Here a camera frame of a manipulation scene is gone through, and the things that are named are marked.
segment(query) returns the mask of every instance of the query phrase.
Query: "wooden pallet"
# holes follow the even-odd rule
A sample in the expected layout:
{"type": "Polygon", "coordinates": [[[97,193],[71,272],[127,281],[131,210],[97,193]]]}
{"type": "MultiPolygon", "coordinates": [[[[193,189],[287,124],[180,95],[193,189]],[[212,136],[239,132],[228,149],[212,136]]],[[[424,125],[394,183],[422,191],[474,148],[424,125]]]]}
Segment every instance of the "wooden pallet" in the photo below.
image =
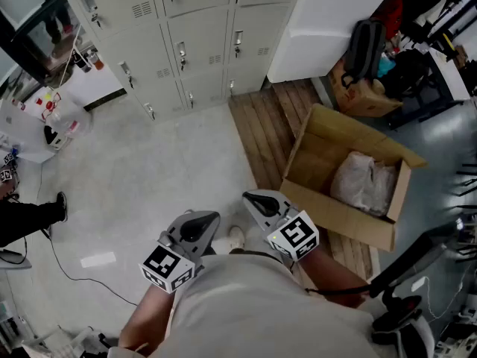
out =
{"type": "MultiPolygon", "coordinates": [[[[291,148],[314,103],[321,101],[309,79],[273,84],[229,100],[258,188],[280,188],[291,148]]],[[[320,244],[360,277],[373,275],[368,245],[326,230],[320,233],[320,244]]]]}

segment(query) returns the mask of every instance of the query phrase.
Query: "cardboard box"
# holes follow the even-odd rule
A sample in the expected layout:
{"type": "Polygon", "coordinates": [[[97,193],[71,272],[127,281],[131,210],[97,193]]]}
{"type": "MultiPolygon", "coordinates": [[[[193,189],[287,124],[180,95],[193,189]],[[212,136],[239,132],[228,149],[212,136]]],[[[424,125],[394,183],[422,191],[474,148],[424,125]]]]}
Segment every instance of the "cardboard box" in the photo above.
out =
{"type": "Polygon", "coordinates": [[[427,162],[383,133],[321,105],[314,105],[295,142],[280,188],[316,225],[392,251],[394,223],[404,202],[411,170],[427,162]],[[336,170],[351,151],[399,169],[386,217],[378,219],[329,197],[336,170]]]}
{"type": "Polygon", "coordinates": [[[347,116],[381,117],[402,106],[401,101],[390,99],[384,94],[376,94],[367,79],[351,84],[348,89],[343,87],[343,66],[343,60],[339,60],[329,73],[329,81],[342,113],[347,116]]]}

